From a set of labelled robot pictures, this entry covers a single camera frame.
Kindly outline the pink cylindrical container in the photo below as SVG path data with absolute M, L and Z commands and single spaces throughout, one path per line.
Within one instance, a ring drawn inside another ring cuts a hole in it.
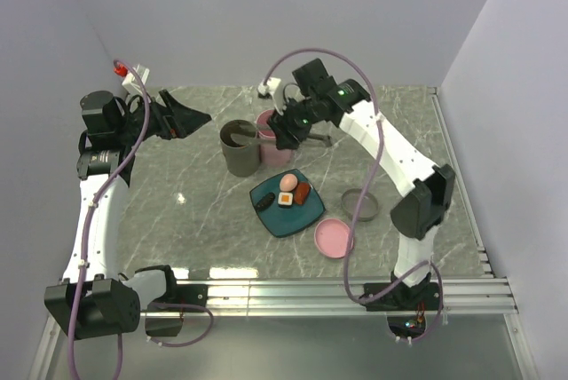
M 261 129 L 262 126 L 267 126 L 267 121 L 271 117 L 273 110 L 265 110 L 256 119 L 257 135 L 260 139 L 275 140 L 275 134 L 270 129 Z M 293 155 L 290 149 L 279 150 L 274 144 L 262 143 L 260 145 L 261 161 L 270 167 L 281 167 L 287 164 Z

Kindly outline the metal serving tongs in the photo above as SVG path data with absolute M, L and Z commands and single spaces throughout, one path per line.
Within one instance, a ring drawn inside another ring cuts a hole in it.
M 248 144 L 271 145 L 277 147 L 279 150 L 281 149 L 296 150 L 300 146 L 331 147 L 332 145 L 334 145 L 331 137 L 328 135 L 309 136 L 308 139 L 304 141 L 293 141 L 286 139 L 262 138 L 262 137 L 232 132 L 230 134 L 230 138 L 232 141 L 234 141 L 239 145 L 248 145 Z

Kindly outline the grey cylindrical container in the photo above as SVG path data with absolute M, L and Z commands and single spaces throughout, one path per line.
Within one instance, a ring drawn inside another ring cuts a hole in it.
M 253 123 L 231 120 L 219 132 L 222 152 L 228 171 L 236 177 L 253 175 L 260 166 L 259 145 Z

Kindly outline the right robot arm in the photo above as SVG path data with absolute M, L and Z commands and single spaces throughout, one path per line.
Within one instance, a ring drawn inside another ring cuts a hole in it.
M 366 77 L 337 82 L 320 59 L 293 73 L 302 100 L 286 99 L 284 83 L 268 75 L 257 87 L 275 112 L 268 121 L 279 149 L 296 149 L 310 137 L 312 126 L 332 123 L 358 142 L 396 187 L 400 199 L 390 211 L 398 231 L 398 257 L 391 274 L 394 303 L 404 309 L 422 300 L 433 269 L 434 238 L 454 192 L 455 172 L 439 166 L 416 149 L 380 112 Z

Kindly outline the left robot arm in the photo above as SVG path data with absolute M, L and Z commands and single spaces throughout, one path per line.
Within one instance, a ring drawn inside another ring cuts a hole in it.
M 76 166 L 81 208 L 75 244 L 60 284 L 44 292 L 46 309 L 75 340 L 133 332 L 150 304 L 160 311 L 177 305 L 180 290 L 169 265 L 120 279 L 116 244 L 135 162 L 130 150 L 137 139 L 184 139 L 211 120 L 166 90 L 148 103 L 141 96 L 126 103 L 94 91 L 80 107 L 86 129 Z

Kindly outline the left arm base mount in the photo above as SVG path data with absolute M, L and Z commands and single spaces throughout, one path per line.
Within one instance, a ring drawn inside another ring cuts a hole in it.
M 204 283 L 178 285 L 172 297 L 154 300 L 143 312 L 146 334 L 155 340 L 186 342 L 210 330 L 209 287 Z

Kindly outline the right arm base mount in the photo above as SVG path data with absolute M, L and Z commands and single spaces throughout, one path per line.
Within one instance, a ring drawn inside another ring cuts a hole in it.
M 368 312 L 387 313 L 387 325 L 396 341 L 406 344 L 420 341 L 442 323 L 444 295 L 430 274 L 418 285 L 408 287 L 401 282 L 393 291 L 384 293 L 388 286 L 387 282 L 365 283 L 359 299 L 382 295 L 361 305 Z

